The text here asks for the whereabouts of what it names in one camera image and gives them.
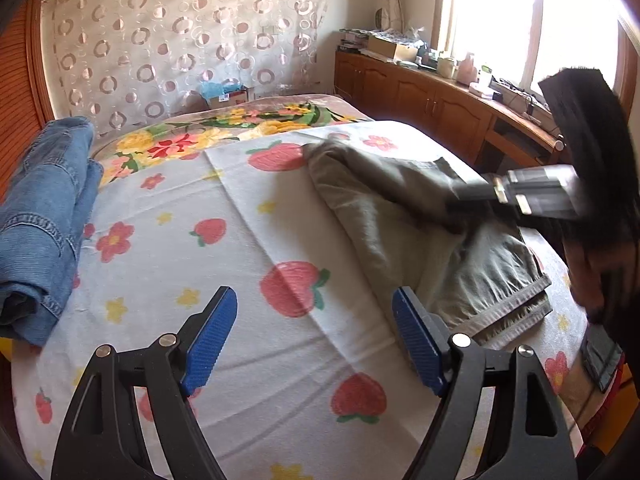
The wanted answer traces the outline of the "person's right hand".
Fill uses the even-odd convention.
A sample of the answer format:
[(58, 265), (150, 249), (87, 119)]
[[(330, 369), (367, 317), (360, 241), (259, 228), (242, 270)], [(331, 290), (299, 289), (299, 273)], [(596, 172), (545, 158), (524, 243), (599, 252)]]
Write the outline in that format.
[(564, 240), (564, 254), (570, 278), (570, 293), (590, 322), (597, 323), (604, 315), (605, 294), (602, 278), (605, 274), (622, 272), (623, 304), (639, 291), (639, 249), (631, 242), (587, 250), (574, 240)]

